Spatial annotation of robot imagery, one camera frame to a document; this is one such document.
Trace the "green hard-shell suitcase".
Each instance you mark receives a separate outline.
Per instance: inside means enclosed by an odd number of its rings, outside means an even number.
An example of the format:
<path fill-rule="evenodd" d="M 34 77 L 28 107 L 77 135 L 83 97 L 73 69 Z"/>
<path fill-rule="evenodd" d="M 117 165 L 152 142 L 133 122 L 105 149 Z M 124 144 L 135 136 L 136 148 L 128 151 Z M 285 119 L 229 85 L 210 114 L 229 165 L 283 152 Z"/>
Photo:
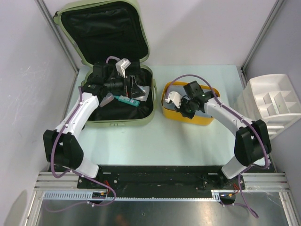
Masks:
<path fill-rule="evenodd" d="M 142 126 L 154 117 L 157 90 L 152 70 L 144 65 L 149 45 L 135 0 L 80 0 L 66 4 L 53 16 L 89 71 L 84 81 L 103 77 L 118 82 L 113 57 L 130 61 L 126 75 L 149 87 L 147 99 L 135 107 L 113 100 L 96 108 L 87 121 L 93 127 Z"/>

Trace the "yellow plastic basket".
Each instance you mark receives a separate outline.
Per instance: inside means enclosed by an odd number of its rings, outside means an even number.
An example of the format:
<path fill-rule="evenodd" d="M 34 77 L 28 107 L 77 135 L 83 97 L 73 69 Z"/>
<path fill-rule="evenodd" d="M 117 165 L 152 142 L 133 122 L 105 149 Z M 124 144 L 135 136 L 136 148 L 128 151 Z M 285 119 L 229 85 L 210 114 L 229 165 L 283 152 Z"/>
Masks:
<path fill-rule="evenodd" d="M 214 117 L 203 112 L 199 104 L 202 99 L 213 98 L 213 93 L 217 97 L 220 96 L 217 89 L 199 85 L 196 81 L 169 82 L 165 85 L 161 97 L 163 115 L 171 120 L 207 126 Z"/>

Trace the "teal toothpaste tube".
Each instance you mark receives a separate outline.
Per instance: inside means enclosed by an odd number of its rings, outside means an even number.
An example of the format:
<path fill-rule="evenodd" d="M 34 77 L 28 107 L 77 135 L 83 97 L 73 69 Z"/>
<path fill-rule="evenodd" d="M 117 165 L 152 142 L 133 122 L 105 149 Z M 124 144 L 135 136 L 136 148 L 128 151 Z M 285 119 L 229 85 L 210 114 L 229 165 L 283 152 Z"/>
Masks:
<path fill-rule="evenodd" d="M 140 105 L 140 101 L 135 100 L 135 99 L 130 99 L 128 97 L 124 97 L 124 96 L 116 96 L 114 95 L 114 98 L 117 99 L 118 101 L 134 106 L 134 107 L 138 107 Z"/>

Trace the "white plastic drawer organizer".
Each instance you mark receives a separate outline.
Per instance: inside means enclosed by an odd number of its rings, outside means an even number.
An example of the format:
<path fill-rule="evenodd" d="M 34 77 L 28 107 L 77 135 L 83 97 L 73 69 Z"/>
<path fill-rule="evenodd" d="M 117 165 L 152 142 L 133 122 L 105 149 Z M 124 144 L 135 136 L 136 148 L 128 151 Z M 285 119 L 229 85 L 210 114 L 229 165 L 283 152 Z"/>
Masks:
<path fill-rule="evenodd" d="M 301 103 L 286 74 L 251 78 L 234 103 L 234 109 L 254 121 L 263 120 L 270 140 L 301 118 Z"/>

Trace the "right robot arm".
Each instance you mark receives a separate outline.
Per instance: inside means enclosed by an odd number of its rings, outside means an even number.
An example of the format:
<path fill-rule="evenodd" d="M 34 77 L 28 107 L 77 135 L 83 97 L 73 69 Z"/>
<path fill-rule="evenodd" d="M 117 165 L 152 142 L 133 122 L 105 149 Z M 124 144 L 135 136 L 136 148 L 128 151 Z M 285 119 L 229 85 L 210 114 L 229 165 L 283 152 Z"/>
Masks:
<path fill-rule="evenodd" d="M 173 102 L 176 111 L 183 117 L 193 119 L 197 111 L 207 114 L 223 126 L 235 137 L 234 155 L 218 171 L 217 184 L 228 189 L 234 178 L 256 166 L 256 161 L 264 159 L 261 168 L 269 166 L 268 155 L 271 143 L 267 125 L 263 120 L 251 120 L 225 105 L 213 88 L 204 92 L 196 82 L 184 85 L 185 94 L 176 91 L 166 95 L 166 102 Z"/>

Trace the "grey garment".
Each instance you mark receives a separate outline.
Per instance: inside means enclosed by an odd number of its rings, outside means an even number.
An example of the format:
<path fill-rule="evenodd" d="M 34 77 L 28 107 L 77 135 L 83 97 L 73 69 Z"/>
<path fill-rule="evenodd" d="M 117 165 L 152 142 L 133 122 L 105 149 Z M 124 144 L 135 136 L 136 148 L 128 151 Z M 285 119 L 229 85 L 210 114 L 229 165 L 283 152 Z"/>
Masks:
<path fill-rule="evenodd" d="M 211 116 L 203 111 L 200 101 L 212 97 L 212 91 L 205 88 L 192 93 L 190 85 L 172 85 L 169 94 L 164 95 L 162 105 L 165 109 L 180 113 L 185 118 L 192 119 L 194 116 L 210 118 Z"/>

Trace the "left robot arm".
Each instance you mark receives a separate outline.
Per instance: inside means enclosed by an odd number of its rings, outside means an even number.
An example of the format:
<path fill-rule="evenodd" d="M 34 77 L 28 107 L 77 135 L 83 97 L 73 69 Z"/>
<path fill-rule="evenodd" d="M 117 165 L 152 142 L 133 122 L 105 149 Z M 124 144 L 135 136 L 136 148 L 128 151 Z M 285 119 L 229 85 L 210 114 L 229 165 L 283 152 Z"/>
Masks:
<path fill-rule="evenodd" d="M 55 165 L 60 165 L 67 171 L 75 170 L 88 177 L 87 182 L 93 188 L 103 185 L 104 177 L 98 173 L 98 165 L 85 158 L 78 137 L 98 107 L 104 107 L 114 99 L 139 106 L 138 98 L 145 96 L 145 92 L 137 85 L 133 75 L 126 74 L 130 64 L 126 58 L 118 59 L 110 75 L 105 72 L 108 64 L 94 65 L 93 77 L 79 87 L 79 98 L 71 112 L 54 130 L 45 131 L 45 153 L 52 170 Z"/>

